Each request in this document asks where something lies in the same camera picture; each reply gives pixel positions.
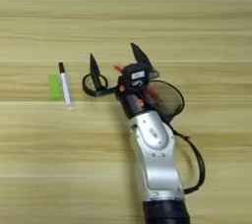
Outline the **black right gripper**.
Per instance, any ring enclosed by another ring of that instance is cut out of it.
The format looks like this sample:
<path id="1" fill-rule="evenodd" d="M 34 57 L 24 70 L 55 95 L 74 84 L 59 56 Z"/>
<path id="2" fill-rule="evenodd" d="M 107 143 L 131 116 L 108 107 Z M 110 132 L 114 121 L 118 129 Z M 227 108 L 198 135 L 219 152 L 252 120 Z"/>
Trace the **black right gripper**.
<path id="1" fill-rule="evenodd" d="M 132 67 L 131 79 L 155 79 L 159 77 L 159 72 L 153 67 L 146 53 L 135 43 L 131 44 L 136 64 Z M 90 56 L 90 71 L 94 82 L 96 96 L 105 96 L 114 93 L 115 98 L 120 102 L 124 113 L 128 119 L 146 113 L 150 107 L 144 101 L 142 92 L 139 88 L 129 88 L 125 84 L 119 84 L 109 89 L 102 89 L 99 79 L 99 68 L 94 55 Z"/>

